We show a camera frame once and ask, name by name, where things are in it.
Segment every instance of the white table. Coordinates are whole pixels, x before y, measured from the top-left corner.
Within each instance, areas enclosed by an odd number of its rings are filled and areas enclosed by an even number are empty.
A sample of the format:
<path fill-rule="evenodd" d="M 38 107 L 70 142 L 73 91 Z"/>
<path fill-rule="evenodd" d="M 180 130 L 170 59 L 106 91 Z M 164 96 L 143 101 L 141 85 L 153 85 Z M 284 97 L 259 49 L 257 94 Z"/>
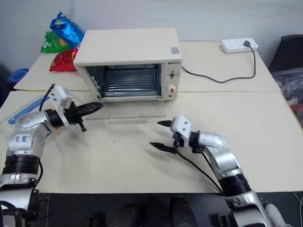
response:
<path fill-rule="evenodd" d="M 0 116 L 9 116 L 39 92 L 11 92 Z M 72 92 L 76 104 L 90 92 Z M 302 129 L 279 92 L 179 93 L 165 102 L 167 117 L 182 113 L 193 130 L 218 131 L 226 136 L 251 187 L 257 192 L 301 191 Z M 62 129 L 47 140 L 42 163 L 41 192 L 215 192 L 209 181 L 178 156 L 159 151 L 149 142 L 172 143 L 168 128 L 156 124 L 108 124 L 84 121 Z M 1 124 L 0 166 L 14 126 Z M 211 176 L 200 155 L 183 154 Z"/>
<path fill-rule="evenodd" d="M 218 80 L 250 77 L 253 74 L 253 55 L 251 52 L 225 54 L 220 50 L 220 45 L 217 42 L 180 42 L 180 46 L 183 66 L 191 72 L 204 74 Z M 78 72 L 49 71 L 56 54 L 41 54 L 27 75 L 14 88 L 44 91 L 52 83 L 56 83 L 69 90 L 88 91 L 88 87 Z M 178 92 L 280 91 L 258 53 L 256 53 L 256 60 L 257 74 L 255 78 L 234 80 L 226 84 L 217 84 L 182 71 Z"/>

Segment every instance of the red snack bag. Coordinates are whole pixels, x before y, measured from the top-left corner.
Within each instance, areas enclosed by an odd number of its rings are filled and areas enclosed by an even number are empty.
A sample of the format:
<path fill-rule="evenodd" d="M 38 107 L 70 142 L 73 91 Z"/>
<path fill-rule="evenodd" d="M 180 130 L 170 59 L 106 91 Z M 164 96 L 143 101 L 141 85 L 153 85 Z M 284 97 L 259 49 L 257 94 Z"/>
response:
<path fill-rule="evenodd" d="M 51 67 L 49 68 L 50 71 L 76 71 L 76 68 L 74 67 L 74 58 L 76 57 L 76 54 L 78 52 L 77 48 L 69 49 L 66 51 L 63 51 L 56 55 L 56 57 L 53 59 Z"/>

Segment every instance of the snack bag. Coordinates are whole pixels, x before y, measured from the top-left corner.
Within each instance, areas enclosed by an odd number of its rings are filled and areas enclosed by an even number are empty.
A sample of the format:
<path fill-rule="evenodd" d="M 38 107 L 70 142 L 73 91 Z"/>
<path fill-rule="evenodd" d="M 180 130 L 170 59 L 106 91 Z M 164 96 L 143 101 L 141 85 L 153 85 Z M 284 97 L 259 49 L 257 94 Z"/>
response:
<path fill-rule="evenodd" d="M 74 59 L 78 52 L 77 48 L 73 48 L 70 50 L 63 51 L 56 55 L 53 59 L 51 67 L 49 68 L 50 71 L 76 71 L 74 67 Z"/>
<path fill-rule="evenodd" d="M 84 37 L 84 33 L 79 27 L 61 12 L 56 19 L 52 20 L 50 28 L 72 48 L 79 47 Z"/>
<path fill-rule="evenodd" d="M 70 48 L 71 46 L 69 46 L 62 38 L 59 38 L 55 32 L 46 32 L 44 43 L 41 46 L 41 52 L 62 52 Z"/>

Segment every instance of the power cord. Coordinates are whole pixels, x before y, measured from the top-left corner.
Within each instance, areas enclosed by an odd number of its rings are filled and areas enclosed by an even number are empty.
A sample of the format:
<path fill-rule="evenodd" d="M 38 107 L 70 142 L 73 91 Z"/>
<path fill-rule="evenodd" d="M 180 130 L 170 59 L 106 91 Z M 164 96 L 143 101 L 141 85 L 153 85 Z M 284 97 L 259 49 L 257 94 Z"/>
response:
<path fill-rule="evenodd" d="M 214 78 L 212 78 L 212 77 L 209 77 L 209 76 L 205 76 L 205 75 L 202 75 L 202 74 L 197 74 L 197 73 L 190 72 L 190 71 L 188 71 L 187 69 L 185 69 L 183 66 L 182 66 L 182 69 L 183 69 L 185 72 L 187 72 L 188 74 L 191 74 L 191 75 L 194 75 L 194 76 L 198 76 L 198 77 L 204 77 L 204 78 L 210 79 L 210 80 L 212 80 L 213 82 L 216 82 L 216 83 L 218 83 L 218 84 L 224 84 L 224 83 L 226 83 L 226 82 L 228 82 L 228 81 L 235 80 L 235 79 L 251 79 L 251 78 L 254 78 L 254 77 L 256 76 L 256 55 L 255 55 L 255 52 L 254 52 L 254 50 L 252 49 L 252 47 L 251 47 L 249 41 L 245 40 L 245 42 L 244 42 L 243 45 L 246 46 L 246 47 L 248 47 L 248 48 L 250 48 L 251 51 L 252 51 L 252 53 L 253 53 L 253 55 L 254 55 L 254 74 L 253 74 L 253 76 L 251 76 L 251 77 L 234 77 L 234 78 L 230 78 L 230 79 L 227 79 L 227 80 L 220 81 L 220 80 L 216 80 L 216 79 L 214 79 Z"/>
<path fill-rule="evenodd" d="M 183 158 L 184 160 L 186 160 L 187 162 L 192 164 L 197 170 L 199 170 L 201 173 L 203 173 L 204 176 L 206 176 L 216 186 L 216 188 L 219 190 L 219 192 L 221 194 L 224 194 L 222 189 L 219 187 L 219 185 L 206 172 L 204 172 L 202 169 L 200 169 L 195 163 L 193 163 L 193 161 L 191 161 L 189 158 L 182 155 L 179 151 L 176 150 L 176 152 L 181 158 Z"/>

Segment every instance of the power strip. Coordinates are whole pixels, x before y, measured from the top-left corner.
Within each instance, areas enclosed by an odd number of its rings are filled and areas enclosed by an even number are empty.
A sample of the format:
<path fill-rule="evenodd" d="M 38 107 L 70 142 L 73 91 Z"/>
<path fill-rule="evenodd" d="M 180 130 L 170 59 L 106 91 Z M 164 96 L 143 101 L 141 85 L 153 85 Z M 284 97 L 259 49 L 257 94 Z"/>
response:
<path fill-rule="evenodd" d="M 249 47 L 246 47 L 243 45 L 244 41 L 247 40 L 250 42 L 250 46 L 254 51 L 256 51 L 259 46 L 256 44 L 256 42 L 252 38 L 246 38 L 246 39 L 225 39 L 222 40 L 220 43 L 221 50 L 224 51 L 224 53 L 242 53 L 242 52 L 250 52 L 251 49 Z"/>

